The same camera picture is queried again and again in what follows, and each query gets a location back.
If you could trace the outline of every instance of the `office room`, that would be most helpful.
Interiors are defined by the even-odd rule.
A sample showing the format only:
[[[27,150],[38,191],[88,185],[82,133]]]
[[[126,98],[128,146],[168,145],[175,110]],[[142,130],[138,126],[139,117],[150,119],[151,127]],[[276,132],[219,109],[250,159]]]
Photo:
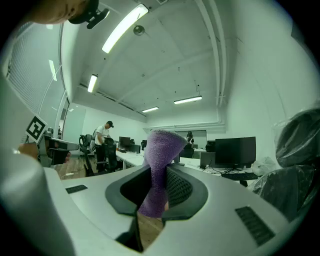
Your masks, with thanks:
[[[21,250],[299,248],[319,201],[320,76],[285,6],[31,5],[1,50],[0,201]]]

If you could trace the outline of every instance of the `man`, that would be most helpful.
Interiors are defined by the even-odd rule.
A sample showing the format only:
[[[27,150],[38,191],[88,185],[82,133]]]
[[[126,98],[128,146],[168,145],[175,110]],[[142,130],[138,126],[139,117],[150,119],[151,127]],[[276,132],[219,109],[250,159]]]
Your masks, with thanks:
[[[98,8],[99,0],[37,0],[31,1],[31,3],[35,3],[31,10],[24,16],[24,18],[18,23],[16,29],[11,33],[10,37],[8,38],[4,49],[0,52],[0,66],[1,66],[1,73],[6,80],[9,78],[11,66],[14,65],[11,61],[11,55],[13,51],[13,46],[15,43],[16,35],[19,30],[19,27],[27,22],[34,22],[39,24],[59,24],[63,23],[67,20],[70,20],[73,24],[80,24],[86,22],[94,13],[94,11]],[[1,85],[4,83],[8,83],[8,81],[1,80]],[[21,121],[21,127],[27,127],[30,122],[29,118],[32,118],[32,112],[24,106],[20,101],[19,97],[17,97],[13,91],[11,91],[11,85],[6,84],[8,86],[4,89],[1,86],[1,97],[4,100],[1,101],[5,103],[8,110],[12,109],[10,104],[12,103],[14,106],[19,105],[17,109],[19,112],[25,112],[23,116],[25,120]],[[8,113],[1,113],[1,115],[7,116]],[[16,148],[17,141],[24,135],[23,129],[16,129],[16,136],[15,139],[12,140],[11,144],[7,144],[10,148]],[[25,143],[19,146],[19,151],[23,154],[27,154],[35,159],[38,156],[38,148],[35,143]],[[70,159],[71,154],[68,153],[67,157],[65,158],[65,162]]]
[[[110,138],[109,129],[110,127],[114,127],[114,124],[111,121],[106,122],[105,125],[100,125],[95,131],[95,152],[96,152],[96,159],[98,162],[103,162],[105,160],[105,149],[102,144],[105,143],[105,138]],[[99,163],[96,165],[96,169],[98,172],[103,172],[105,170],[104,164]]]

